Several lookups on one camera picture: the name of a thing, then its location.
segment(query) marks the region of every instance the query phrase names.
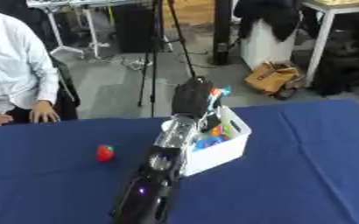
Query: blue tablecloth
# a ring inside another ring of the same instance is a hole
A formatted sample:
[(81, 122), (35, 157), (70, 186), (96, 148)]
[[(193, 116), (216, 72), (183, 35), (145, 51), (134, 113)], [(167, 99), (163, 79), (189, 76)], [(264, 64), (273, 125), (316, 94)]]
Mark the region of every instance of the blue tablecloth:
[[(359, 224), (359, 104), (237, 108), (246, 154), (182, 182), (169, 224)], [(0, 224), (108, 224), (162, 119), (0, 127)], [(96, 146), (116, 147), (98, 163)]]

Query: tripod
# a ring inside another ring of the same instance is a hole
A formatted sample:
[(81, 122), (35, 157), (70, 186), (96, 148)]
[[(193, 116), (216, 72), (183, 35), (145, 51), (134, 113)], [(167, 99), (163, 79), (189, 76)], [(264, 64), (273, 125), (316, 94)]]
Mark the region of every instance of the tripod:
[[(141, 83), (141, 88), (140, 88), (140, 96), (139, 96), (139, 101), (138, 101), (138, 106), (142, 107), (143, 106), (143, 96), (144, 96), (144, 88), (145, 88), (145, 78), (147, 75), (147, 68), (148, 68), (148, 64), (150, 63), (150, 53), (152, 53), (152, 82), (151, 82), (151, 95), (150, 95), (150, 103), (151, 103), (151, 117), (155, 116), (155, 101), (156, 101), (156, 81), (157, 81), (157, 70), (158, 70), (158, 43), (162, 44), (162, 38), (161, 35), (163, 35), (163, 33), (158, 33), (158, 28), (160, 30), (160, 32), (163, 31), (163, 27), (162, 27), (162, 8), (163, 8), (163, 1), (164, 0), (152, 0), (152, 13), (151, 13), (151, 26), (150, 26), (150, 35), (149, 37), (151, 37), (150, 43), (147, 47), (147, 51), (145, 53), (145, 58), (144, 58), (144, 66), (143, 66), (143, 80)], [(174, 9), (174, 0), (167, 0), (167, 4), (170, 8), (170, 12), (172, 14), (172, 19), (174, 20), (174, 26), (175, 29), (177, 30), (178, 33), (178, 39), (166, 42), (166, 43), (172, 43), (172, 42), (180, 42), (182, 45), (182, 50), (184, 51), (185, 57), (186, 57), (186, 61), (189, 67), (189, 72), (192, 76), (192, 78), (196, 77), (196, 73), (194, 71), (194, 68), (192, 66), (192, 62), (190, 60), (189, 57), (189, 53), (187, 51), (187, 46), (185, 44), (185, 39), (184, 36), (182, 34), (182, 30), (180, 29), (180, 22), (177, 18), (177, 14), (175, 12)]]

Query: white table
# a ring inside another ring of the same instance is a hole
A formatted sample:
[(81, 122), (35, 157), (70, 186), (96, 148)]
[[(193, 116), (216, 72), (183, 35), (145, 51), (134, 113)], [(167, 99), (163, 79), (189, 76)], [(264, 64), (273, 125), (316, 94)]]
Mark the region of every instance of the white table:
[(39, 2), (39, 1), (27, 1), (27, 4), (30, 8), (38, 8), (41, 10), (44, 10), (47, 13), (47, 16), (49, 17), (50, 24), (53, 28), (54, 35), (57, 39), (59, 47), (51, 51), (51, 54), (54, 54), (61, 50), (66, 50), (73, 53), (81, 53), (81, 56), (84, 57), (84, 52), (80, 49), (76, 49), (73, 47), (65, 46), (63, 44), (62, 38), (60, 36), (60, 33), (58, 31), (57, 24), (54, 20), (53, 13), (61, 7), (65, 6), (71, 6), (71, 7), (82, 7), (84, 14), (86, 15), (89, 30), (91, 32), (91, 38), (92, 38), (92, 44), (94, 48), (94, 57), (96, 59), (100, 59), (99, 56), (99, 41), (96, 37), (96, 31), (95, 26), (93, 22), (93, 18), (91, 16), (91, 8), (96, 7), (105, 7), (105, 6), (116, 6), (121, 4), (132, 4), (137, 2), (145, 2), (145, 0), (67, 0), (62, 2)]
[(359, 12), (359, 3), (339, 5), (339, 6), (329, 6), (323, 3), (315, 2), (314, 0), (310, 0), (308, 2), (305, 2), (304, 5), (325, 14), (324, 18), (322, 19), (320, 33), (315, 43), (309, 68), (307, 69), (306, 85), (309, 86), (312, 83), (314, 73), (316, 72), (316, 69), (320, 64), (320, 59), (322, 53), (324, 52), (324, 48), (327, 43), (327, 38), (331, 31), (332, 23), (334, 22), (334, 16), (337, 14)]
[(82, 7), (84, 14), (86, 15), (89, 30), (91, 32), (92, 45), (94, 48), (94, 57), (100, 59), (99, 56), (99, 41), (96, 37), (96, 31), (94, 26), (94, 21), (91, 15), (91, 8), (96, 7), (107, 7), (107, 6), (117, 6), (122, 4), (132, 4), (141, 2), (144, 0), (72, 0), (70, 5), (73, 7)]
[(38, 8), (43, 10), (47, 16), (49, 17), (50, 25), (53, 29), (54, 36), (57, 40), (58, 47), (50, 52), (50, 54), (55, 54), (59, 51), (68, 51), (71, 53), (79, 53), (81, 58), (84, 58), (84, 52), (80, 49), (66, 46), (62, 41), (59, 28), (57, 27), (57, 23), (55, 22), (54, 12), (60, 9), (61, 7), (68, 6), (70, 1), (62, 1), (62, 2), (39, 2), (39, 1), (27, 1), (28, 7), (30, 8)]

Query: gray floor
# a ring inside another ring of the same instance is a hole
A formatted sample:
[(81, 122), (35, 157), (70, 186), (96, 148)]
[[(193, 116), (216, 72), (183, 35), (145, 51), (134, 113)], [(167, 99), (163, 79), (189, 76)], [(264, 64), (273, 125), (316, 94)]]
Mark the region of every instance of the gray floor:
[[(210, 51), (212, 32), (209, 29), (186, 28), (185, 34), (189, 51), (204, 53)], [(102, 49), (103, 54), (115, 52), (113, 49)], [(171, 113), (172, 92), (175, 85), (183, 83), (189, 77), (187, 66), (183, 60), (180, 46), (174, 45), (174, 52), (162, 52), (158, 56), (158, 83), (156, 116), (169, 116)], [(74, 77), (82, 104), (79, 107), (81, 118), (123, 117), (139, 118), (150, 116), (149, 96), (151, 92), (151, 74), (148, 74), (144, 91), (144, 106), (137, 106), (141, 74), (122, 65), (121, 60), (137, 60), (143, 54), (117, 54), (107, 61), (80, 60), (72, 53), (59, 53), (56, 57), (65, 61)], [(272, 103), (288, 103), (322, 100), (324, 98), (300, 90), (289, 101), (278, 101), (262, 95), (243, 84), (243, 78), (250, 70), (234, 49), (231, 53), (230, 65), (214, 67), (208, 64), (207, 55), (192, 55), (198, 75), (204, 75), (217, 87), (231, 86), (229, 97), (224, 98), (223, 104), (230, 107), (248, 107)], [(354, 93), (344, 93), (328, 99), (352, 98), (359, 101), (359, 88)]]

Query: white plastic bin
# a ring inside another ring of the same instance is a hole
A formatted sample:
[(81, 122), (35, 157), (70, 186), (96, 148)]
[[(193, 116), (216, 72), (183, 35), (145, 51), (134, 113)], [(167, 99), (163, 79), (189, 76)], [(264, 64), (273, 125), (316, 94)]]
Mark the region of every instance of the white plastic bin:
[(228, 127), (227, 142), (219, 143), (203, 150), (187, 150), (185, 176), (204, 172), (218, 165), (223, 165), (243, 155), (251, 129), (228, 107), (222, 107), (222, 124)]
[(250, 36), (241, 40), (241, 57), (251, 69), (265, 61), (288, 61), (292, 57), (296, 33), (297, 30), (280, 42), (273, 35), (272, 28), (260, 19), (253, 24)]

